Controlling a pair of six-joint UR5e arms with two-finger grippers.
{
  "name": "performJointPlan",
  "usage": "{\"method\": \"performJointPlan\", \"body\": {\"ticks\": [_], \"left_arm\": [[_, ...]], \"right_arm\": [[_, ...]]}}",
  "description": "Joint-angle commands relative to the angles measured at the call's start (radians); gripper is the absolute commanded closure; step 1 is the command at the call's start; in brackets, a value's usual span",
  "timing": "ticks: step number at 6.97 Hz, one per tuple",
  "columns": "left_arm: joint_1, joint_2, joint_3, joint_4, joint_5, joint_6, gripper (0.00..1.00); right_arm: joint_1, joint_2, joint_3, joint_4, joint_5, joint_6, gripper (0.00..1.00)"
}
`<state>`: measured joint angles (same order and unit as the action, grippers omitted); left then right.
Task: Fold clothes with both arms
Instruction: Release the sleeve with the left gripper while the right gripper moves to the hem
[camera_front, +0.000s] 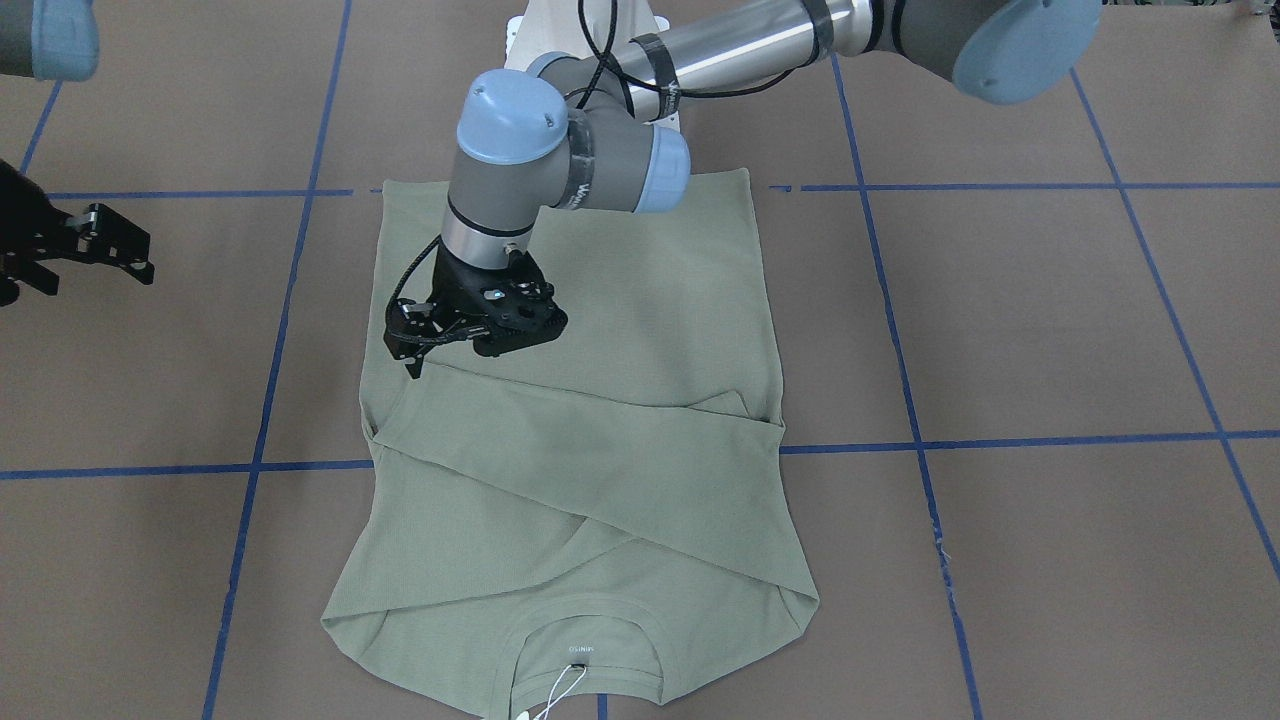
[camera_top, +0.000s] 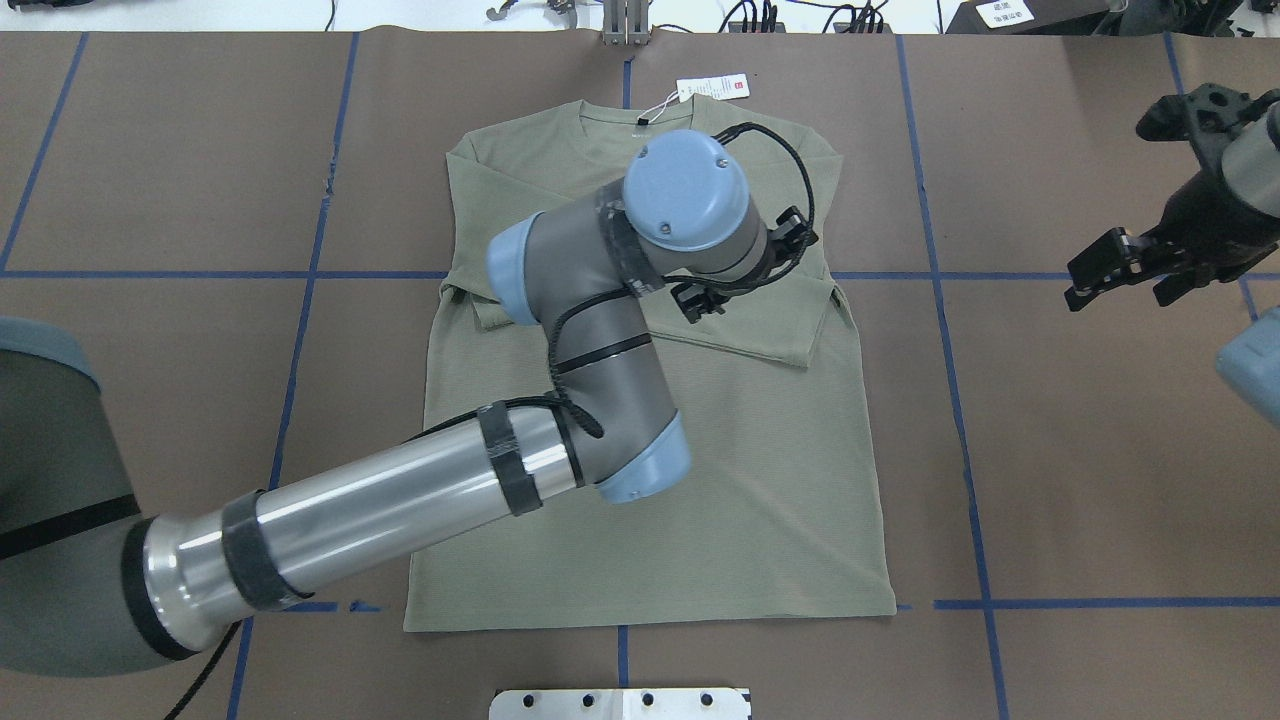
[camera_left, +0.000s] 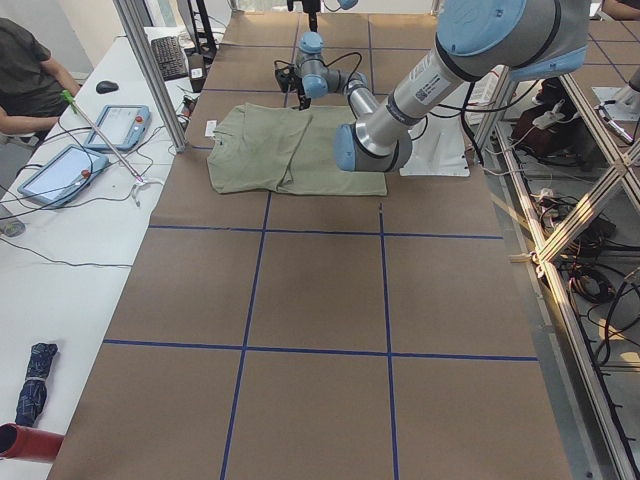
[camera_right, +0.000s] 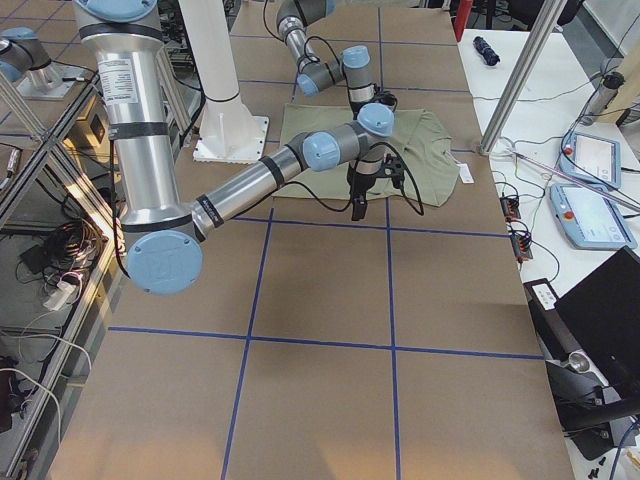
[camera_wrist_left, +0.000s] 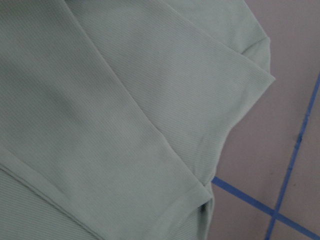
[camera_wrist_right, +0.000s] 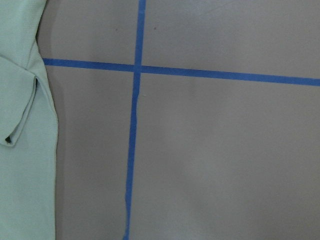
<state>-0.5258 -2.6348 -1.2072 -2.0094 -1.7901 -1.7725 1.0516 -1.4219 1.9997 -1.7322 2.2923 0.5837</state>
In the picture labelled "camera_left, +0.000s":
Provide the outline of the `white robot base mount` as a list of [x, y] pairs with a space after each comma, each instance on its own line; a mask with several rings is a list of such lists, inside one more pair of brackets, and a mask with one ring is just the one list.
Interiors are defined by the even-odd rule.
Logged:
[[[494, 67], [476, 83], [468, 102], [469, 110], [495, 108], [495, 101], [491, 98], [503, 68], [502, 65]], [[440, 103], [461, 108], [469, 85], [463, 83]], [[483, 115], [465, 113], [464, 120], [469, 125], [477, 125]], [[433, 108], [428, 117], [410, 131], [410, 135], [417, 140], [413, 142], [409, 161], [400, 169], [401, 176], [469, 176], [466, 138], [457, 110], [440, 106]]]

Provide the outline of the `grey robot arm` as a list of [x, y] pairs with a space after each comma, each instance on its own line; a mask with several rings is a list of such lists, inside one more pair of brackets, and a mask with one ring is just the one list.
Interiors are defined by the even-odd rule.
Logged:
[[378, 102], [352, 79], [344, 94], [355, 121], [333, 142], [337, 166], [348, 172], [392, 172], [412, 153], [410, 130], [464, 82], [477, 82], [495, 66], [513, 81], [573, 72], [586, 57], [587, 1], [447, 1], [438, 15], [435, 47]]
[[326, 63], [323, 48], [324, 40], [319, 33], [305, 32], [294, 62], [274, 61], [274, 75], [281, 91], [297, 95], [299, 110], [308, 109], [313, 100], [328, 94], [341, 94], [356, 118], [372, 114], [380, 103], [366, 76], [359, 71], [362, 55], [349, 52]]

